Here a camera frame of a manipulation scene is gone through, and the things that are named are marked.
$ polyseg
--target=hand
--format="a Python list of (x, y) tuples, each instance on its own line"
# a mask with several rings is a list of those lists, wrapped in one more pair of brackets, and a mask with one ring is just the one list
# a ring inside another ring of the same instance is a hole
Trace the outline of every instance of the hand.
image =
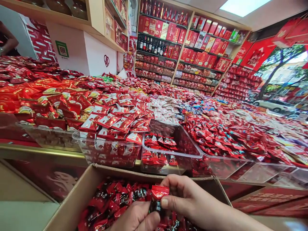
[(206, 230), (215, 230), (219, 213), (225, 204), (218, 201), (187, 176), (168, 175), (162, 186), (170, 188), (170, 196), (164, 196), (162, 208), (175, 211), (195, 225)]
[(158, 212), (149, 214), (150, 202), (135, 201), (109, 231), (153, 231), (160, 222)]

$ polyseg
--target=ceiling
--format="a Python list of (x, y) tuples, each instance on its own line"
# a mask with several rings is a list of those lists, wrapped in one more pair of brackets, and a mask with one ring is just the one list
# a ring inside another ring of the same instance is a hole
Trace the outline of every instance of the ceiling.
[(219, 9), (227, 0), (177, 1), (244, 24), (251, 27), (252, 31), (263, 29), (308, 9), (307, 0), (271, 0), (245, 17), (240, 17)]

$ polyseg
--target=white car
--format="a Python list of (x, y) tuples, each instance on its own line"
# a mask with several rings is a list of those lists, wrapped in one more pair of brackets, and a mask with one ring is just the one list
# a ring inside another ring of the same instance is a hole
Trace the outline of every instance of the white car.
[(268, 108), (277, 113), (294, 114), (296, 112), (294, 105), (279, 100), (257, 100), (253, 104)]

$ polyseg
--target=ceiling light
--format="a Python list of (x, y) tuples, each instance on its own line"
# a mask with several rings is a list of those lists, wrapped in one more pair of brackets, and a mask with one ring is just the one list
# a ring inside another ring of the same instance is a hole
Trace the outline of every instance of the ceiling light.
[(269, 1), (270, 0), (228, 0), (220, 9), (244, 17)]

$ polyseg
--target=fingernail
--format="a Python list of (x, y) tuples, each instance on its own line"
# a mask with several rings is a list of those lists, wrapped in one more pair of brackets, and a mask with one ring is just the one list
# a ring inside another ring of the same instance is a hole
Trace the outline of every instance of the fingernail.
[(162, 198), (160, 200), (160, 204), (163, 208), (167, 208), (168, 207), (168, 200), (166, 198)]

